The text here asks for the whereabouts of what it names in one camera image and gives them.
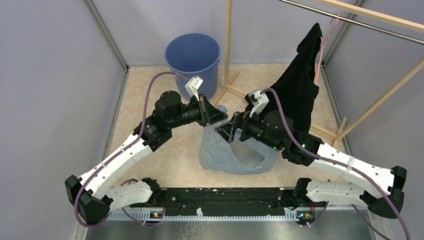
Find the light blue trash bag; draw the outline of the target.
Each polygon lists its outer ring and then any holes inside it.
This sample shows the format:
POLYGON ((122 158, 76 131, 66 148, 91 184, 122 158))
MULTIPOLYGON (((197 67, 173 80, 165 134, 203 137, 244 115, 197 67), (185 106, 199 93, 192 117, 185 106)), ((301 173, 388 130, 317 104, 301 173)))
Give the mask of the light blue trash bag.
POLYGON ((228 122, 225 119, 204 128, 198 154, 202 168, 233 175, 255 175, 270 171, 279 152, 254 138, 240 141, 240 129, 234 133, 233 141, 228 143, 215 131, 216 127, 228 122))

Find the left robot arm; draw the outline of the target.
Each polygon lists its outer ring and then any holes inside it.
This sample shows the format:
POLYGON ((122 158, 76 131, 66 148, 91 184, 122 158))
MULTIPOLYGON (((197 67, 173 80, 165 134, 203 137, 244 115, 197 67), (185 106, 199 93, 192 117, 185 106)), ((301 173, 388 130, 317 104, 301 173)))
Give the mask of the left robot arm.
POLYGON ((160 202, 161 187, 147 177, 132 184, 112 185, 137 162, 154 153, 172 137, 172 129, 197 123, 207 127, 228 118, 206 96, 193 96, 183 104, 176 91, 166 91, 155 102, 152 115, 143 120, 110 156, 90 171, 65 180, 67 197, 77 221, 85 227, 102 223, 114 210, 145 203, 160 202))

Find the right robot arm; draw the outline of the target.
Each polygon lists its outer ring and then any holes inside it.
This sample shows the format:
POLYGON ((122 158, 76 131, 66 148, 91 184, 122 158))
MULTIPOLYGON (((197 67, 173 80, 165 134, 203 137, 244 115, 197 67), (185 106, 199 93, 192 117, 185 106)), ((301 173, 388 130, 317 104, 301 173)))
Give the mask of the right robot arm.
POLYGON ((293 192, 299 206, 309 203, 330 202, 358 205, 388 219, 396 219, 404 204, 402 189, 407 171, 403 167, 378 167, 343 153, 321 138, 305 132, 291 130, 291 120, 282 120, 278 111, 261 118, 248 111, 236 112, 232 118, 214 130, 226 142, 255 139, 275 151, 284 159, 326 171, 344 179, 344 182, 325 182, 300 178, 293 192))

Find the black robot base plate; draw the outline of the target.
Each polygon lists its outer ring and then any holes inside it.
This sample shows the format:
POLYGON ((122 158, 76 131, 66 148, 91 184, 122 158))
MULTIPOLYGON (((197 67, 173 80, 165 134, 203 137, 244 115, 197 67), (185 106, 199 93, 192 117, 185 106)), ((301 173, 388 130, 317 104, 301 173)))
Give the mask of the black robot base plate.
POLYGON ((131 204, 132 208, 159 208, 165 216, 194 216, 198 209, 206 217, 282 216, 287 210, 324 207, 295 197, 292 188, 233 187, 182 188, 169 187, 156 191, 145 203, 131 204))

